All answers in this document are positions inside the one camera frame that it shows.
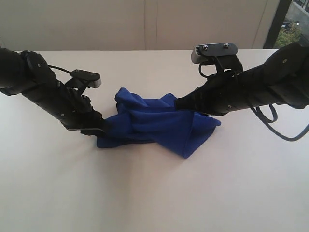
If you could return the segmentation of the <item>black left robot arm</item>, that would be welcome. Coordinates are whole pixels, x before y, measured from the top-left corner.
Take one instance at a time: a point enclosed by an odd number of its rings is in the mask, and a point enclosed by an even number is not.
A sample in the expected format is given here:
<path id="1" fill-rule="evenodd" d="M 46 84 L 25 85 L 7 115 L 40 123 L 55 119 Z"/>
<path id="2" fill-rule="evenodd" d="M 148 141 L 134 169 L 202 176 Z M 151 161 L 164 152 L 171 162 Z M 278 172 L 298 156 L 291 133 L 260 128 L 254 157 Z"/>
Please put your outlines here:
<path id="1" fill-rule="evenodd" d="M 111 125 L 91 105 L 83 92 L 101 85 L 100 74 L 85 70 L 67 71 L 70 80 L 62 83 L 43 56 L 33 51 L 0 50 L 0 91 L 22 94 L 56 118 L 67 130 L 103 136 Z"/>

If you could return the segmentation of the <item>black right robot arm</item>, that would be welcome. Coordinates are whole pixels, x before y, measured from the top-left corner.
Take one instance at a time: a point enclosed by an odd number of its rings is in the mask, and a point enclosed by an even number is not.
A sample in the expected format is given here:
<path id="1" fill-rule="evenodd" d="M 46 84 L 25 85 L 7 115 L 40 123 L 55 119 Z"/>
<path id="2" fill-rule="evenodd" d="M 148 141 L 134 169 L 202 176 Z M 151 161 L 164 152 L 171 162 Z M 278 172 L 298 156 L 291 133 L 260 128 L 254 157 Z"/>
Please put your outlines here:
<path id="1" fill-rule="evenodd" d="M 177 98 L 177 110 L 224 116 L 250 106 L 286 104 L 303 109 L 309 104 L 309 49 L 298 43 L 274 52 L 263 64 L 244 70 L 234 44 L 197 45 L 191 54 L 194 64 L 214 65 L 216 73 L 204 85 Z"/>

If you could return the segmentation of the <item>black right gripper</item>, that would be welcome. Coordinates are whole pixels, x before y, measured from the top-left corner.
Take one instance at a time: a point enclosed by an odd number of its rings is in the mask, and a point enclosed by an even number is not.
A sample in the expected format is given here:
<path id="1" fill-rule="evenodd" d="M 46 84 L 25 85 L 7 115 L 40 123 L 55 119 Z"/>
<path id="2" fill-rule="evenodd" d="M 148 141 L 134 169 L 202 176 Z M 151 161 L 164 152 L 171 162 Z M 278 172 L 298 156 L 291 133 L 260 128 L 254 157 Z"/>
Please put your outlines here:
<path id="1" fill-rule="evenodd" d="M 223 116 L 229 112 L 249 109 L 250 83 L 248 74 L 225 72 L 214 74 L 194 93 L 174 100 L 176 110 L 190 110 L 206 115 Z"/>

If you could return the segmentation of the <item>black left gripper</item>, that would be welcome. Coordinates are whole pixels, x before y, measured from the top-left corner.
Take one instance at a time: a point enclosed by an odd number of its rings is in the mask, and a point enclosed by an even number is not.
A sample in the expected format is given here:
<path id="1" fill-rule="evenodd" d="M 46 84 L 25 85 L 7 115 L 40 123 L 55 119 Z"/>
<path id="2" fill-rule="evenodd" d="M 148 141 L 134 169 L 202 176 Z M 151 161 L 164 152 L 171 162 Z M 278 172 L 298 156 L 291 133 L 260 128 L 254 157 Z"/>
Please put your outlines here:
<path id="1" fill-rule="evenodd" d="M 57 82 L 56 87 L 46 91 L 43 109 L 58 119 L 69 131 L 81 131 L 87 136 L 104 137 L 110 124 L 95 111 L 91 100 L 73 88 Z"/>

